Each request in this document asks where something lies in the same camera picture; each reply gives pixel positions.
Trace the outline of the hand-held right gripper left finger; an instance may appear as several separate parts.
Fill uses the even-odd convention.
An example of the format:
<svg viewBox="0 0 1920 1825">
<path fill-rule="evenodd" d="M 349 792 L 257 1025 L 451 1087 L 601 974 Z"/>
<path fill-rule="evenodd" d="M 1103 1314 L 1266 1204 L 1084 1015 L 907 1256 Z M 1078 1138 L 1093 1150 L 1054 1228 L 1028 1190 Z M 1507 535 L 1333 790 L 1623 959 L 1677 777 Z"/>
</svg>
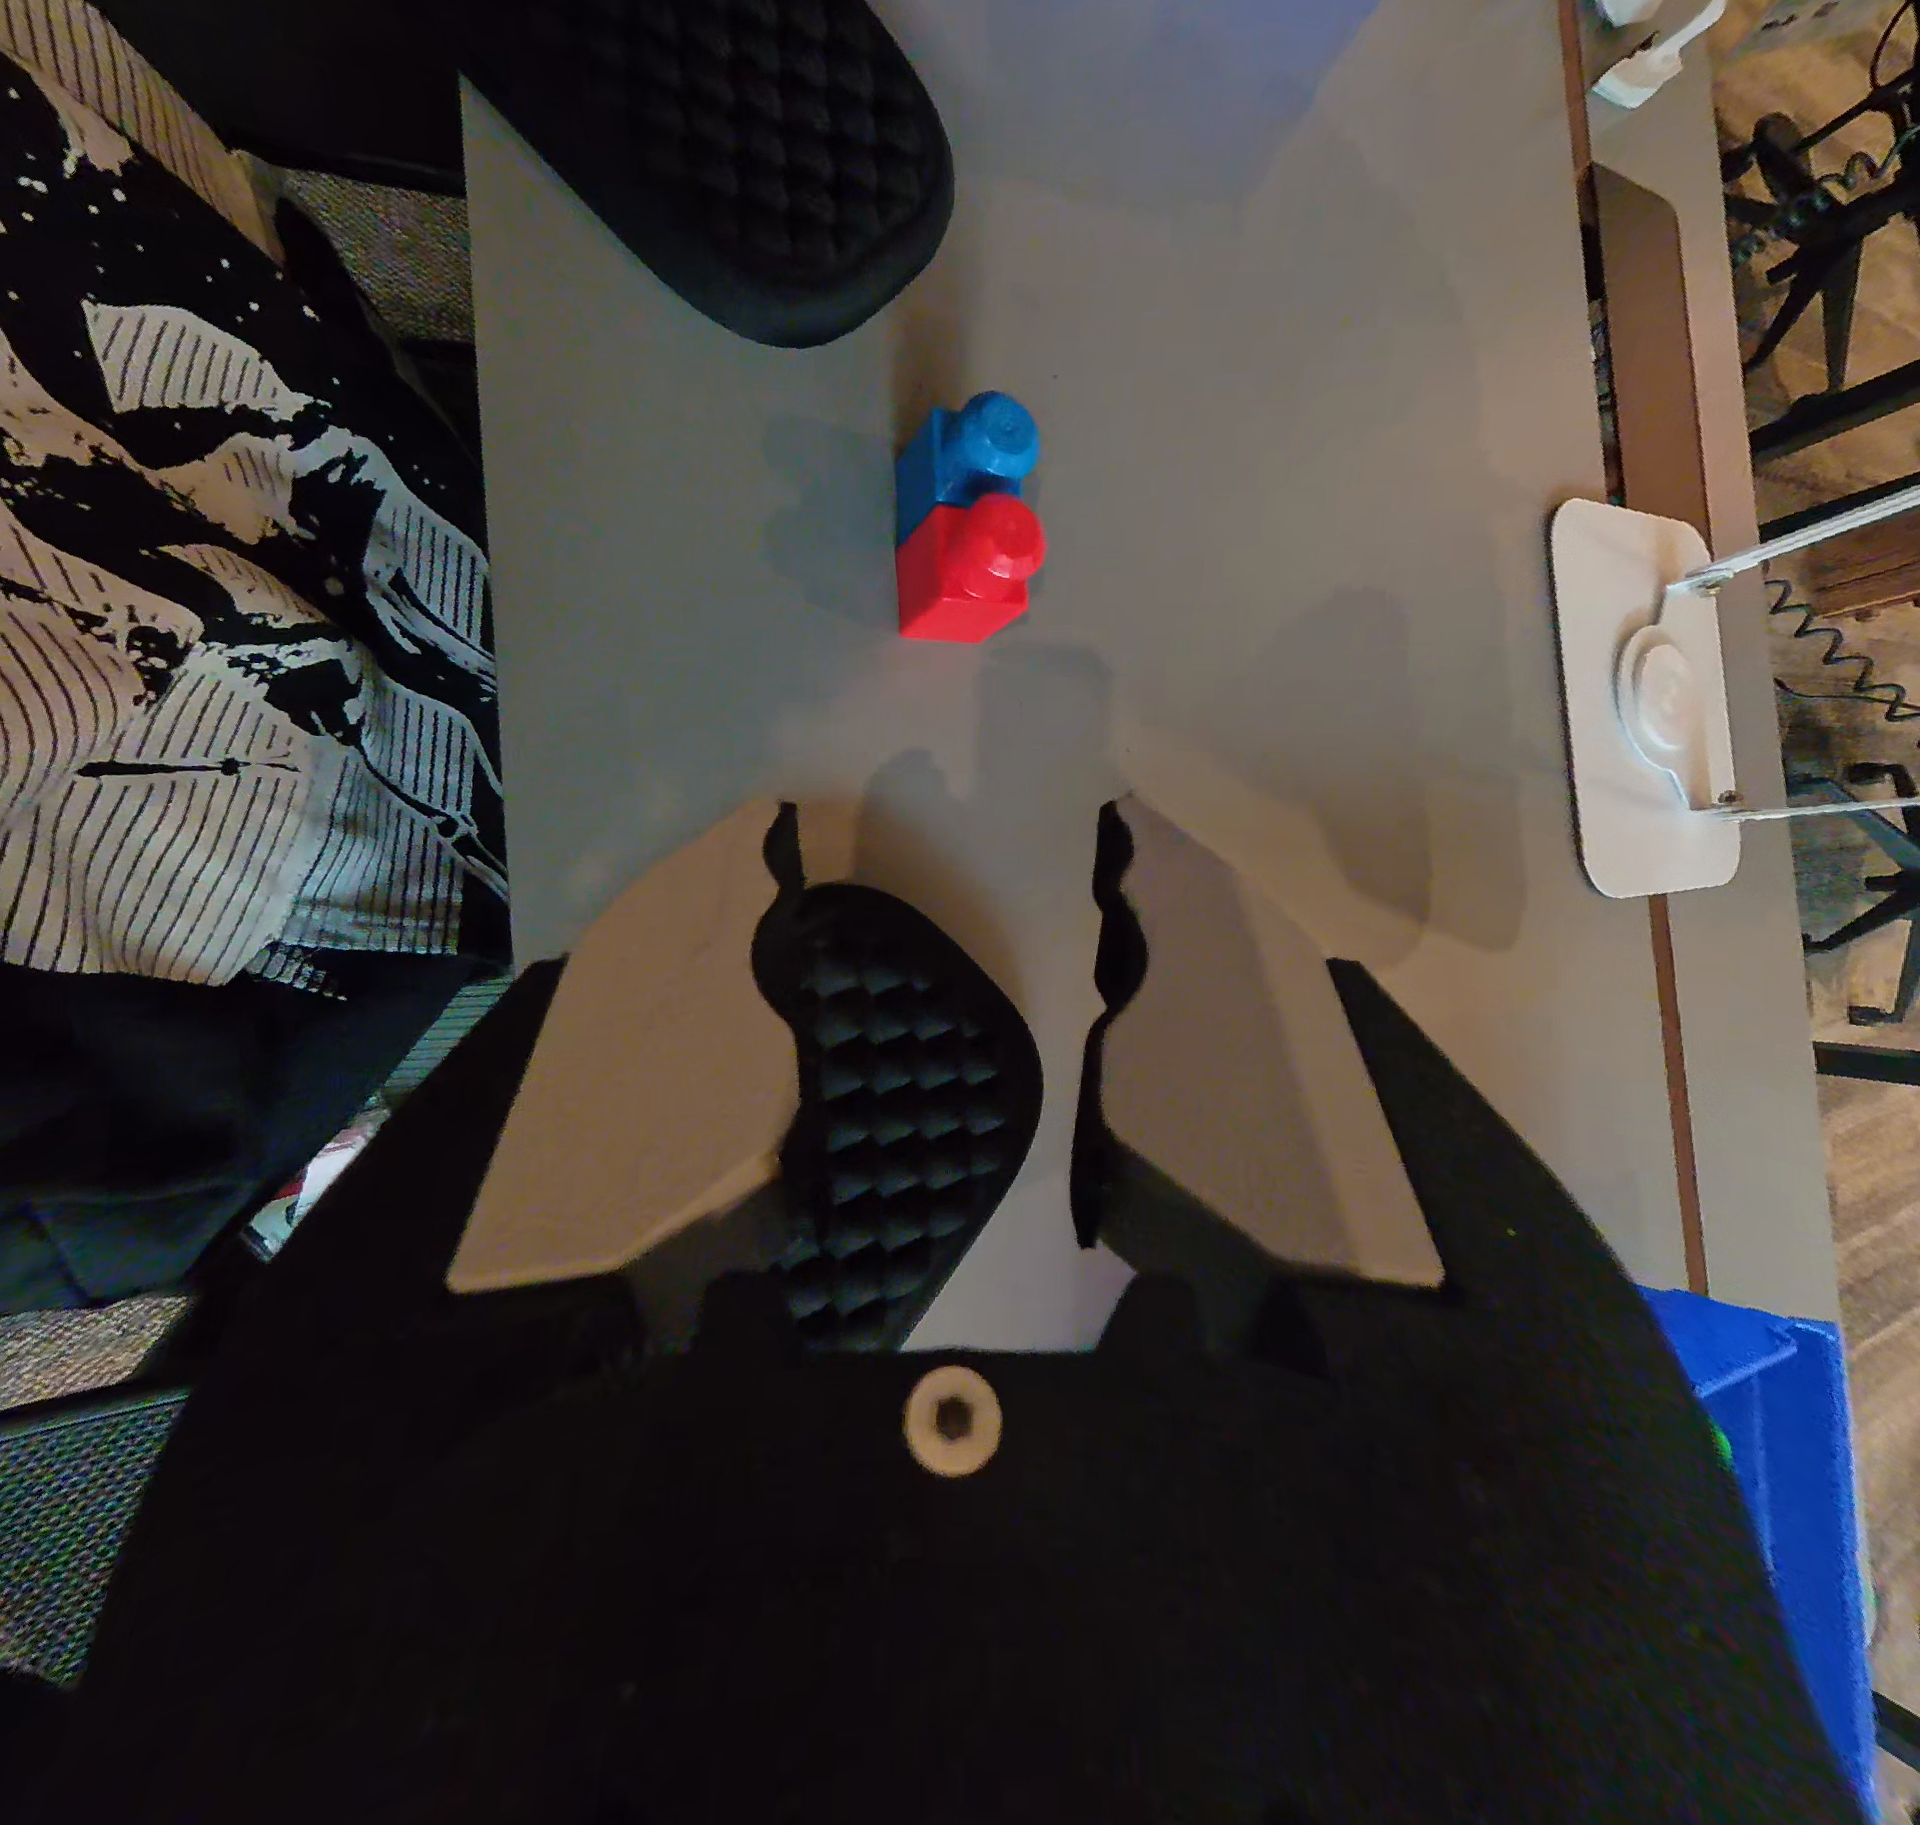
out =
<svg viewBox="0 0 1920 1825">
<path fill-rule="evenodd" d="M 456 1294 L 621 1273 L 771 1181 L 798 1107 L 752 970 L 780 898 L 752 800 L 660 858 L 568 952 L 448 1267 Z"/>
</svg>

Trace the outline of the blue plastic bin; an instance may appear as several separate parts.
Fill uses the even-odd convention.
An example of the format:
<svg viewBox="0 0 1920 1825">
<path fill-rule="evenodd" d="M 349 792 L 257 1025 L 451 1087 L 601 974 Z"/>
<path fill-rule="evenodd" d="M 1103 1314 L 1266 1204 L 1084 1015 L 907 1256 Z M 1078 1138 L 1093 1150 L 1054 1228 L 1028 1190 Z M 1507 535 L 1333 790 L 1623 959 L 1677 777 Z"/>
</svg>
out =
<svg viewBox="0 0 1920 1825">
<path fill-rule="evenodd" d="M 1875 1594 L 1840 1333 L 1681 1290 L 1642 1294 L 1725 1445 L 1799 1675 L 1876 1819 Z"/>
</svg>

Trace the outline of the black-and-white patterned garment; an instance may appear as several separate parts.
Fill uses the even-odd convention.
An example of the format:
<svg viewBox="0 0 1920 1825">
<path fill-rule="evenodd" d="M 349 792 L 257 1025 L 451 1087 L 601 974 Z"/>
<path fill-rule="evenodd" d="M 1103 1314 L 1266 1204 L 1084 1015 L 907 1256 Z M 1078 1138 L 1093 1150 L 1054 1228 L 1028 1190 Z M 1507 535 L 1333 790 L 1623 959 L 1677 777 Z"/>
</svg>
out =
<svg viewBox="0 0 1920 1825">
<path fill-rule="evenodd" d="M 480 474 L 88 0 L 4 0 L 4 964 L 510 950 Z"/>
</svg>

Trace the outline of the white tabletop display stand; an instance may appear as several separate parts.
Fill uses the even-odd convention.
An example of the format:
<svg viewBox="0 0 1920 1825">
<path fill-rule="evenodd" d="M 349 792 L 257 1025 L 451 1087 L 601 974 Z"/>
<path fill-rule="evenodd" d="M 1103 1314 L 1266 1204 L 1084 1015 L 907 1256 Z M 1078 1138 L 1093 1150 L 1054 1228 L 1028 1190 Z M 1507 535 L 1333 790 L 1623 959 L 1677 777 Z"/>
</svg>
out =
<svg viewBox="0 0 1920 1825">
<path fill-rule="evenodd" d="M 1719 598 L 1739 574 L 1831 541 L 1821 518 L 1777 544 L 1717 559 L 1687 520 L 1567 498 L 1546 532 L 1574 837 L 1583 872 L 1613 900 L 1719 888 L 1738 874 L 1749 825 L 1887 814 L 1837 783 L 1764 805 L 1735 774 Z"/>
</svg>

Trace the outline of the red single-stud mega block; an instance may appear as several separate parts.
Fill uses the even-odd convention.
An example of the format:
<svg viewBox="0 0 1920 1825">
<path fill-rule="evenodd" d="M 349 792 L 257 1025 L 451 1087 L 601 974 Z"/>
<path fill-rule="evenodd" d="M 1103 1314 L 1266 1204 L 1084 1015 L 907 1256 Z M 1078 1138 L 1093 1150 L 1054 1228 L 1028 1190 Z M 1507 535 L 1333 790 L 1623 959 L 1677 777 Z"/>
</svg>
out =
<svg viewBox="0 0 1920 1825">
<path fill-rule="evenodd" d="M 1014 492 L 936 501 L 898 546 L 899 637 L 979 644 L 1016 623 L 1045 562 L 1042 517 Z"/>
</svg>

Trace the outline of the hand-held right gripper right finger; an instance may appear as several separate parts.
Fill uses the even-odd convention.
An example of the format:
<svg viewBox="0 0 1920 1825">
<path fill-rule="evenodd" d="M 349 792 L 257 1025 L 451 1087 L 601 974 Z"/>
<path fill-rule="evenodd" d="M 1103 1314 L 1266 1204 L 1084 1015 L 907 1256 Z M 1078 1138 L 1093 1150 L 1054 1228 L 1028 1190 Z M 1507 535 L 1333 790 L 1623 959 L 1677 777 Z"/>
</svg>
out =
<svg viewBox="0 0 1920 1825">
<path fill-rule="evenodd" d="M 1071 1225 L 1197 1290 L 1276 1267 L 1436 1290 L 1443 1267 L 1319 945 L 1142 798 L 1095 819 L 1097 1014 Z"/>
</svg>

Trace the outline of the black office chair base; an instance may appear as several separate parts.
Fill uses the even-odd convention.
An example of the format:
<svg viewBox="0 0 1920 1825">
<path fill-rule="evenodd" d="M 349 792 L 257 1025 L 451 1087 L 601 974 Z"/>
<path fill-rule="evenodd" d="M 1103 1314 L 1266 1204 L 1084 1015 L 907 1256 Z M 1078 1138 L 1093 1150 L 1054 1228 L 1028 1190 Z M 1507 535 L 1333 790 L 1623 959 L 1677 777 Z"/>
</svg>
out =
<svg viewBox="0 0 1920 1825">
<path fill-rule="evenodd" d="M 1916 469 L 1916 0 L 1772 0 L 1720 161 L 1749 456 Z"/>
</svg>

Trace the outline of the blue single-stud mega block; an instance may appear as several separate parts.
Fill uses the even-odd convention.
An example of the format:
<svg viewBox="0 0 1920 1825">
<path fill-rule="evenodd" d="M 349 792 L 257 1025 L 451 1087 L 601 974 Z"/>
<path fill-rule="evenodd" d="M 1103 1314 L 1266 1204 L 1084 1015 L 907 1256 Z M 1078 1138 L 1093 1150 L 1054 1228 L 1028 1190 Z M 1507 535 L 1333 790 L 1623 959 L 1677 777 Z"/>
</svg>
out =
<svg viewBox="0 0 1920 1825">
<path fill-rule="evenodd" d="M 1020 497 L 1039 456 L 1032 414 L 1005 392 L 977 392 L 960 408 L 934 406 L 896 456 L 898 541 L 936 505 Z"/>
</svg>

